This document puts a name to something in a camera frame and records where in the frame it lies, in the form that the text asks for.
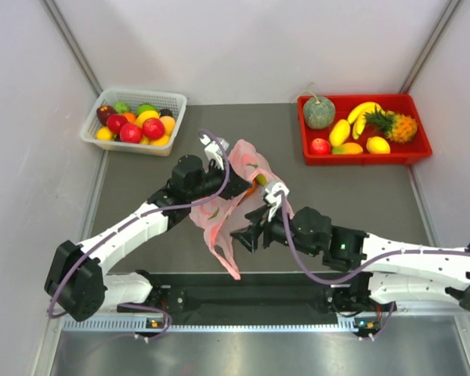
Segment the pink printed plastic bag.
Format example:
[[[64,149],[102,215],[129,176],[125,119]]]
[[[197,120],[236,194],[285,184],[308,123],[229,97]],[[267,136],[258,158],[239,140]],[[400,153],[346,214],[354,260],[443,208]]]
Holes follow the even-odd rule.
[[[229,154],[232,171],[246,181],[253,183],[263,176],[268,183],[281,182],[275,175],[269,162],[251,143],[238,140]],[[204,231],[204,242],[208,250],[234,279],[240,279],[240,271],[233,253],[233,238],[230,234],[249,225],[245,215],[265,204],[260,189],[255,188],[249,194],[238,195],[232,199],[217,197],[207,204],[192,209],[190,219]]]

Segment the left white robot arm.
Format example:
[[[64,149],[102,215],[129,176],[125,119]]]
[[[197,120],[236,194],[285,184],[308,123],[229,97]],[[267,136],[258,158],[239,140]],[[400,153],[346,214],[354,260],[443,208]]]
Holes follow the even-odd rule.
[[[109,271],[136,248],[183,221],[193,205],[235,198],[249,188],[249,180],[230,164],[219,168],[210,161],[204,166],[197,156],[181,157],[166,184],[131,215],[99,235],[78,244],[67,240],[56,249],[44,286],[51,298],[49,316],[57,316],[55,306],[76,321],[124,304],[156,309],[162,293],[146,273],[110,275]]]

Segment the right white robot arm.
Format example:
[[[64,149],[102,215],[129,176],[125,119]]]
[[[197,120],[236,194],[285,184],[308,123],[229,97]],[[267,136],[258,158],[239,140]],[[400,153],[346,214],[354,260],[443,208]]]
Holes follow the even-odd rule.
[[[260,207],[246,214],[248,224],[231,233],[249,251],[258,243],[287,245],[295,259],[320,255],[322,263],[345,275],[317,283],[341,286],[361,310],[375,303],[438,301],[470,312],[470,243],[463,248],[434,248],[403,243],[333,225],[331,218],[304,207],[294,215]]]

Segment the green yellow fruit in bag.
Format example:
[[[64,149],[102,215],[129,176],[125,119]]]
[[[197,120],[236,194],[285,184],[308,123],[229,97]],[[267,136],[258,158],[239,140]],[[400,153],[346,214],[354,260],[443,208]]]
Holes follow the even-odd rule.
[[[268,183],[267,178],[263,174],[257,174],[254,181],[260,186],[265,186]]]

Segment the yellow fruit in basket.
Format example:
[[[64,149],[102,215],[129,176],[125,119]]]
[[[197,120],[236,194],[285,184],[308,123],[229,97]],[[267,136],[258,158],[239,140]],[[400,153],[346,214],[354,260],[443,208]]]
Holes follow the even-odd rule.
[[[136,121],[134,122],[135,125],[137,125],[138,127],[142,127],[143,126],[143,123],[148,120],[148,119],[151,119],[151,118],[159,118],[160,115],[157,111],[147,111],[147,112],[143,112],[141,115],[139,115],[137,118],[136,118]]]

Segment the dark red fruit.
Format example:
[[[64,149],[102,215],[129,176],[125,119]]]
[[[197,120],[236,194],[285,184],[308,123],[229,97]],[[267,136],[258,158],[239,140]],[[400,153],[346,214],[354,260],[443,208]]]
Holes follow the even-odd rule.
[[[96,109],[97,119],[102,126],[107,124],[107,119],[112,114],[117,114],[117,111],[109,105],[102,105]]]

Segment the orange peach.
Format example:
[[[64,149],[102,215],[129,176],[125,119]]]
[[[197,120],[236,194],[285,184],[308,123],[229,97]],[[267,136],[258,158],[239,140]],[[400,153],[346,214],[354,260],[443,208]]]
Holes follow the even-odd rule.
[[[176,121],[175,121],[174,117],[172,117],[172,116],[162,116],[162,117],[160,117],[160,121],[164,125],[165,134],[167,136],[171,136],[173,131],[174,131],[175,124],[176,124]]]

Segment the red apple right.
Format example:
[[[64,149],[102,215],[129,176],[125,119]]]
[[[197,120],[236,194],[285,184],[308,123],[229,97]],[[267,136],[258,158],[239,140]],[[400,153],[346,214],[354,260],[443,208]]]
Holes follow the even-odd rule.
[[[165,135],[165,126],[159,118],[148,118],[142,125],[143,134],[150,140],[160,139]]]

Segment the dark mangosteen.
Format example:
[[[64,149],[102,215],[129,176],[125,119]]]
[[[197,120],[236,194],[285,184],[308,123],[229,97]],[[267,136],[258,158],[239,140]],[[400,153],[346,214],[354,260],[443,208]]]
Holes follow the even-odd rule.
[[[174,117],[172,111],[169,110],[169,109],[167,109],[167,108],[161,109],[161,110],[159,111],[159,114],[160,114],[161,117],[164,117],[164,116],[169,116],[169,117],[171,117],[171,118]]]

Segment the red apple middle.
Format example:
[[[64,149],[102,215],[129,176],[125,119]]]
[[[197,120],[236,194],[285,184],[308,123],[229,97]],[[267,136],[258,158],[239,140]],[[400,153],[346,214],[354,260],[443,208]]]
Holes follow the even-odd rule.
[[[138,125],[128,122],[121,127],[119,137],[123,143],[140,143],[143,131]]]

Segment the white perforated plastic basket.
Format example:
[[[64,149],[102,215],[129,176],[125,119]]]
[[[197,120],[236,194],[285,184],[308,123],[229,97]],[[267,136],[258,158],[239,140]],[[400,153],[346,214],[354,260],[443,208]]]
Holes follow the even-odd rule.
[[[80,137],[104,150],[167,157],[186,103],[177,93],[107,89],[93,105]]]

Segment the green apple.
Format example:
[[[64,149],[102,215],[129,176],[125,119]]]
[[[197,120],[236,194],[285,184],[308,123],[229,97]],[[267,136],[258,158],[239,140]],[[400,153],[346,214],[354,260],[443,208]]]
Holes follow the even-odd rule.
[[[147,112],[147,111],[150,111],[150,110],[156,111],[157,109],[156,109],[155,106],[153,106],[150,103],[142,103],[136,108],[136,116],[138,117],[143,112]]]

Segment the small orange tangerine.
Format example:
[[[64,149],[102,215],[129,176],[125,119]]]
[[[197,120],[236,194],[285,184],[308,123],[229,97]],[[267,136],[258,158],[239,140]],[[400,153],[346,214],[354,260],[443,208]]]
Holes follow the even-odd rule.
[[[134,123],[136,121],[136,116],[131,112],[123,113],[123,116],[127,119],[128,122]]]

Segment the red apple left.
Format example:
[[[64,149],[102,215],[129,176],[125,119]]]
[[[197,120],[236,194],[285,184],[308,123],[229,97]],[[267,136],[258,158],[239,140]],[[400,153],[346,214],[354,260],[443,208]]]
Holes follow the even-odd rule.
[[[128,119],[122,114],[111,114],[106,120],[106,126],[115,135],[119,135],[121,128],[127,123]]]

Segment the yellow lemon in basket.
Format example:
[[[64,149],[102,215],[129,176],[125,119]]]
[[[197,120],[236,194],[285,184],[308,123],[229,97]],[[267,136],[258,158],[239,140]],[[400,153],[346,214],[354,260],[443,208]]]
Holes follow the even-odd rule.
[[[113,141],[114,134],[108,127],[101,127],[96,133],[96,139],[99,141]]]

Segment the green lime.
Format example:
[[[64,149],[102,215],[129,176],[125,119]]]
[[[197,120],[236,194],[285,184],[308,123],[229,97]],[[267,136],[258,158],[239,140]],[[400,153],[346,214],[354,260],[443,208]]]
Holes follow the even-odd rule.
[[[117,101],[113,104],[113,108],[119,113],[119,114],[124,114],[124,113],[128,113],[128,112],[131,112],[131,108],[130,106],[126,103],[126,102],[123,102],[123,101]]]

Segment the red apple in tray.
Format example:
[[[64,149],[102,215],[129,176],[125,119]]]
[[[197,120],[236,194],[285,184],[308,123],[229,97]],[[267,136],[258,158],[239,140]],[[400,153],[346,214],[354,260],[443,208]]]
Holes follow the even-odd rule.
[[[310,153],[314,155],[327,155],[331,153],[330,143],[322,138],[315,138],[310,143]]]

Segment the red green yellow mango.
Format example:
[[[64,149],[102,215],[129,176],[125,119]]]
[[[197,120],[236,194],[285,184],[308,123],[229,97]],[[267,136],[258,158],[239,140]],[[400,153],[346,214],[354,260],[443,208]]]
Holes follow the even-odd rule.
[[[334,155],[357,155],[363,153],[363,147],[358,143],[343,143],[339,146],[334,146],[331,149]]]

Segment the green melon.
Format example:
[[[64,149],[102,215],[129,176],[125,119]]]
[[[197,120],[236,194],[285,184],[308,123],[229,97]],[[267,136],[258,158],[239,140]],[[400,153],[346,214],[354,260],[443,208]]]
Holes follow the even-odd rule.
[[[307,126],[314,130],[321,130],[329,127],[335,118],[336,108],[333,102],[325,96],[318,96],[311,88],[314,85],[310,82],[302,94],[310,94],[311,97],[303,105],[303,115]]]

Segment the yellow banana bunch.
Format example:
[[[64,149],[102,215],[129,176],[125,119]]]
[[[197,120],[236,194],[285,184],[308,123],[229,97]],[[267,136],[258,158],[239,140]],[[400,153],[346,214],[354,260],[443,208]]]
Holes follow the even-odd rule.
[[[360,136],[363,134],[363,130],[367,124],[366,115],[372,114],[376,110],[382,110],[382,107],[379,103],[364,102],[357,105],[350,111],[347,117],[347,121],[352,126],[352,137],[354,140],[358,140],[358,138],[360,138]]]

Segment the orange pineapple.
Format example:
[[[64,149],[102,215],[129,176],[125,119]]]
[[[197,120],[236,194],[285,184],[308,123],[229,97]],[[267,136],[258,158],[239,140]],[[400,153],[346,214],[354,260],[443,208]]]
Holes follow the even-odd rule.
[[[418,132],[418,123],[412,117],[375,110],[364,115],[368,124],[373,125],[388,140],[394,143],[409,143]]]

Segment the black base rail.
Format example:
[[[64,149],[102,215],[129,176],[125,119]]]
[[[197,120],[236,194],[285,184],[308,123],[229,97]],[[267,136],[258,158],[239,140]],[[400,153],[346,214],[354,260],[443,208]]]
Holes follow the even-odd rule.
[[[303,273],[149,273],[154,289],[143,303],[174,324],[330,324],[338,313],[375,313],[367,280],[330,287]]]

